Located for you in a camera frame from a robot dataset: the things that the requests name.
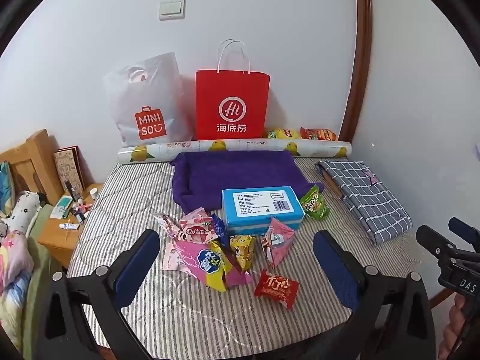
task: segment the book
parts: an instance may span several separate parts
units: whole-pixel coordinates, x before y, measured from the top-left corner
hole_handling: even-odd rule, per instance
[[[78,151],[78,146],[65,147],[55,152],[53,157],[64,191],[67,191],[65,183],[70,181],[75,190],[81,194],[85,185],[80,170]]]

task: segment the wooden headboard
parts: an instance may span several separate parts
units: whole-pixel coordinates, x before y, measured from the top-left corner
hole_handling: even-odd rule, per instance
[[[18,191],[41,192],[52,205],[63,195],[63,187],[53,159],[53,143],[47,130],[40,130],[25,143],[0,154],[0,162],[8,161]]]

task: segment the wooden bedside table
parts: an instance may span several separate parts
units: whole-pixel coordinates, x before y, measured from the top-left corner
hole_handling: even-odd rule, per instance
[[[88,186],[85,191],[83,191],[82,197],[86,204],[93,204],[92,197],[90,196],[90,190],[92,188],[98,188],[100,191],[102,186],[103,184],[92,184]],[[69,214],[67,218],[63,219],[49,218],[45,222],[42,234],[40,234],[40,237],[38,238],[38,242],[45,246],[49,250],[50,254],[55,257],[65,268],[68,268],[70,264],[71,255],[74,252],[75,246],[78,242],[78,237],[80,237],[80,234],[83,230],[83,225],[85,224],[83,223],[80,225],[77,230],[68,230],[67,239],[65,239],[65,232],[67,232],[67,230],[61,229],[59,225],[60,223],[68,223],[68,220],[70,220],[70,223],[78,223],[77,219],[71,214]]]

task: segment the pink candy wrapper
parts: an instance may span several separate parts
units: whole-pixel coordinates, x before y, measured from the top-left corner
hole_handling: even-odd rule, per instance
[[[278,219],[272,218],[272,222],[262,238],[263,252],[270,268],[276,268],[288,254],[294,235],[294,230]]]
[[[162,269],[164,271],[181,271],[194,276],[177,253],[173,242],[169,242],[166,245],[165,254],[163,255]]]
[[[234,267],[217,242],[196,244],[177,241],[174,245],[191,274],[217,291],[224,292],[228,287],[248,284],[253,280],[248,273]]]
[[[177,233],[176,241],[194,242],[207,244],[217,239],[218,235],[213,228],[211,217],[201,217],[180,220],[180,231]]]
[[[153,216],[175,241],[207,244],[218,238],[213,228],[213,220],[206,216],[203,208],[192,211],[181,218],[180,227],[166,214],[153,214]]]

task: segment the blue box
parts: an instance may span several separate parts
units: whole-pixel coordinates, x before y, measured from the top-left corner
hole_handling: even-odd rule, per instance
[[[222,207],[229,236],[262,236],[274,217],[298,230],[305,216],[291,187],[223,190]]]

